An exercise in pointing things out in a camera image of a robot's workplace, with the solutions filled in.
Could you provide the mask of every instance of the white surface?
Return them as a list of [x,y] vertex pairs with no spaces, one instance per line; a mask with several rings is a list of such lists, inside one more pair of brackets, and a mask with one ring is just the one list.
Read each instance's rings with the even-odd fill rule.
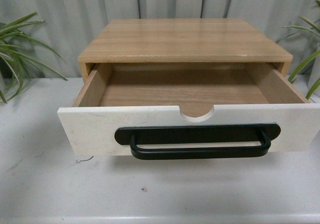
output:
[[320,222],[319,133],[258,158],[76,163],[56,111],[82,80],[31,83],[0,106],[0,223]]
[[[290,30],[286,25],[307,26],[298,16],[315,20],[315,0],[0,0],[0,22],[13,21],[36,11],[33,20],[45,20],[26,33],[52,46],[58,58],[41,46],[27,52],[66,77],[80,77],[77,57],[113,19],[129,18],[241,18],[276,41]],[[314,51],[303,38],[288,38],[280,44],[294,55],[291,69]]]
[[213,107],[198,118],[182,116],[179,106],[72,107],[60,108],[58,115],[77,155],[131,155],[129,146],[114,139],[121,127],[276,123],[281,133],[269,151],[306,150],[320,130],[320,104]]

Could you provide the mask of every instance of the black metal handle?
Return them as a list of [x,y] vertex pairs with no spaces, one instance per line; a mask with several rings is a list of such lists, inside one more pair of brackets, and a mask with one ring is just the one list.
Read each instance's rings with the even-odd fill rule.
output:
[[[130,145],[134,157],[143,160],[258,157],[267,154],[278,137],[277,124],[125,127],[115,133],[118,143]],[[142,144],[180,144],[260,141],[259,146],[140,148]]]

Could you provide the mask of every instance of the wooden cabinet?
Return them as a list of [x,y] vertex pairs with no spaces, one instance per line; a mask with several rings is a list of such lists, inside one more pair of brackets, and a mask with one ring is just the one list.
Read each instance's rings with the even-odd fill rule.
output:
[[[84,86],[72,107],[58,111],[77,155],[131,155],[132,145],[115,138],[126,127],[275,124],[280,132],[269,151],[305,150],[320,130],[320,104],[285,78],[292,56],[243,20],[112,21],[78,59]],[[175,141],[150,144],[178,149]],[[217,146],[207,142],[202,148]],[[234,145],[229,142],[217,148]]]

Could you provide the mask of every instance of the background curtain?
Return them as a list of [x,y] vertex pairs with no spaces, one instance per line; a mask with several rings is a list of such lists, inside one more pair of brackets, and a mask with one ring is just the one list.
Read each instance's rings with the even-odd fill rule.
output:
[[[242,18],[275,41],[289,32],[283,26],[304,25],[297,16],[314,21],[320,15],[315,0],[0,0],[0,22],[34,11],[38,13],[34,19],[46,22],[26,32],[52,46],[62,58],[40,46],[28,52],[66,77],[81,76],[78,55],[113,19]],[[280,42],[294,55],[290,70],[314,51],[312,41],[300,35]]]

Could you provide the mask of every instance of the wooden top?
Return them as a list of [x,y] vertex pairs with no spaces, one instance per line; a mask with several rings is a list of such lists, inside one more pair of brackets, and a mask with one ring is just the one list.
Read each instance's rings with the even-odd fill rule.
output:
[[290,62],[292,55],[240,19],[115,20],[80,63]]

